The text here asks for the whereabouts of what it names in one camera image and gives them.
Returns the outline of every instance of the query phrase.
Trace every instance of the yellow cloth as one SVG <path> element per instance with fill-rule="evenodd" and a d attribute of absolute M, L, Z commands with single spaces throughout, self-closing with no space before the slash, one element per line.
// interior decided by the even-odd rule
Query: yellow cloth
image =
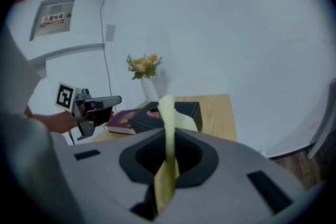
<path fill-rule="evenodd" d="M 164 122 L 166 136 L 166 159 L 154 178 L 154 192 L 158 213 L 171 201 L 175 192 L 175 181 L 179 177 L 179 167 L 175 158 L 175 128 L 197 131 L 194 120 L 177 112 L 175 98 L 166 95 L 159 100 L 159 112 Z"/>

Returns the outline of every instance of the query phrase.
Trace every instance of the red book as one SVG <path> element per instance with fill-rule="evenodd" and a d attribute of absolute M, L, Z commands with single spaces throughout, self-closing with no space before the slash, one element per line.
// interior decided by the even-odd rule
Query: red book
<path fill-rule="evenodd" d="M 141 109 L 123 110 L 113 115 L 111 120 L 106 124 L 107 129 L 113 133 L 136 134 L 129 119 L 134 117 L 140 110 Z"/>

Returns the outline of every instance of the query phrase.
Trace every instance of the wooden table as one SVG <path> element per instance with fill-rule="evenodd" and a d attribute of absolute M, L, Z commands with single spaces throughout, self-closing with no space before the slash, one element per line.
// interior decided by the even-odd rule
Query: wooden table
<path fill-rule="evenodd" d="M 236 125 L 232 112 L 230 97 L 227 94 L 204 95 L 193 97 L 177 97 L 178 102 L 199 102 L 201 107 L 203 128 L 202 133 L 236 142 Z M 147 102 L 141 103 L 137 108 L 142 108 Z M 103 131 L 92 142 L 114 140 L 129 135 Z"/>

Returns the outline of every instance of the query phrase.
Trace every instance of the yellow flower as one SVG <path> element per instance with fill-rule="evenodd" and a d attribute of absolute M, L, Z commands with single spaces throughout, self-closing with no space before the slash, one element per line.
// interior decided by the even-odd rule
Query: yellow flower
<path fill-rule="evenodd" d="M 153 65 L 153 62 L 149 58 L 146 58 L 143 59 L 143 62 L 141 64 L 145 67 L 145 69 L 148 69 L 150 66 Z"/>
<path fill-rule="evenodd" d="M 142 64 L 140 64 L 140 63 L 137 64 L 135 68 L 140 73 L 144 73 L 145 72 L 145 67 Z"/>
<path fill-rule="evenodd" d="M 156 62 L 158 60 L 158 57 L 156 54 L 152 54 L 149 56 L 149 59 L 152 61 L 152 62 Z"/>

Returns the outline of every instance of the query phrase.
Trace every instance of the white vase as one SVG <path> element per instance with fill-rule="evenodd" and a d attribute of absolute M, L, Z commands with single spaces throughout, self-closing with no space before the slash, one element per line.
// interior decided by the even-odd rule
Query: white vase
<path fill-rule="evenodd" d="M 143 90 L 143 93 L 145 94 L 146 100 L 150 102 L 152 101 L 158 102 L 159 96 L 158 96 L 158 93 L 156 92 L 153 82 L 150 79 L 144 78 L 144 77 L 142 77 L 140 81 L 141 81 L 142 90 Z"/>

